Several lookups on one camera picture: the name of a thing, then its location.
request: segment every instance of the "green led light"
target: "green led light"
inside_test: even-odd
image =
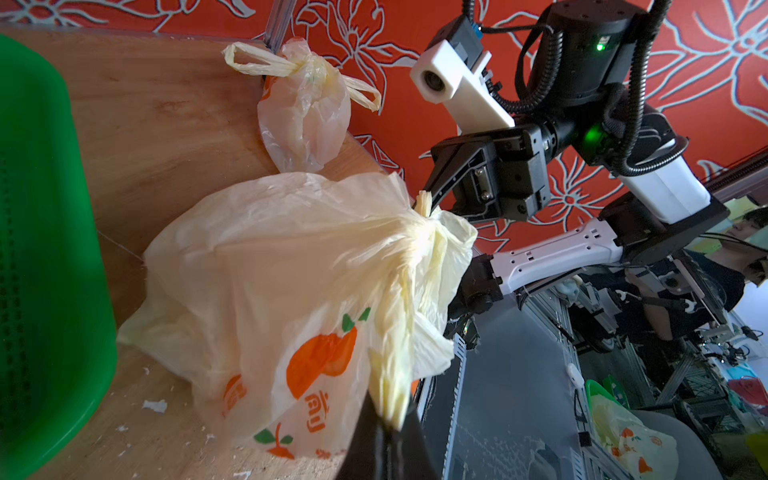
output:
[[[584,136],[583,145],[588,148],[589,150],[593,151],[595,150],[600,142],[603,139],[603,129],[602,127],[597,124],[589,129],[589,131]]]
[[[611,41],[610,35],[603,35],[602,37],[600,37],[597,45],[598,51],[605,50],[605,47],[607,47],[609,41]]]

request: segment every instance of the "green bin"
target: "green bin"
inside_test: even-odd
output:
[[[93,415],[117,349],[66,85],[2,35],[0,63],[0,478],[14,480]]]
[[[593,396],[603,396],[606,399],[611,400],[616,405],[621,405],[613,395],[608,393],[608,391],[601,384],[595,382],[594,380],[587,380],[587,382],[584,384],[584,389],[587,391],[587,404],[589,405],[590,412],[592,411]]]

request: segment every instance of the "orange wall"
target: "orange wall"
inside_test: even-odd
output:
[[[649,2],[635,2],[647,8]],[[545,0],[478,1],[485,25],[528,24]],[[264,0],[0,0],[10,22],[161,31],[225,38],[263,33],[271,3]],[[414,59],[460,1],[299,0],[292,30],[344,74],[365,79],[384,94],[382,110],[353,106],[349,131],[385,168],[400,172],[415,195],[432,162],[425,154],[456,135],[442,107],[421,99],[408,72]],[[489,68],[514,97],[519,38],[486,35]],[[768,0],[675,0],[654,46],[648,101],[678,133],[690,138],[686,161],[706,180],[768,144]],[[596,215],[621,184],[587,167],[569,149],[549,165],[553,201],[529,223],[499,220],[479,226],[478,247],[510,250],[562,233]]]

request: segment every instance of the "wooden surface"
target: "wooden surface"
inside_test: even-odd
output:
[[[277,173],[258,133],[261,79],[224,64],[225,41],[18,30],[0,33],[66,80],[115,319],[144,299],[141,253],[217,190]],[[320,173],[379,171],[349,135]],[[161,415],[142,409],[164,399]],[[118,347],[110,392],[91,421],[33,478],[332,478],[332,461],[275,458],[212,438],[190,386],[137,350]]]

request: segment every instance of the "tied plastic bag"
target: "tied plastic bag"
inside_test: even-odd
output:
[[[236,63],[237,51],[263,63]],[[222,53],[237,71],[270,76],[258,106],[259,127],[264,146],[281,172],[316,172],[336,158],[349,126],[350,98],[371,111],[381,107],[378,90],[339,73],[312,53],[303,38],[286,42],[283,57],[239,41]],[[371,93],[373,101],[361,91]]]
[[[674,480],[677,442],[651,430],[629,410],[603,396],[591,400],[592,419],[600,443],[635,478]]]
[[[212,194],[147,248],[147,299],[118,341],[189,380],[206,425],[241,445],[340,453],[367,389],[400,429],[412,380],[453,358],[442,334],[477,236],[431,202],[412,209],[378,173]]]

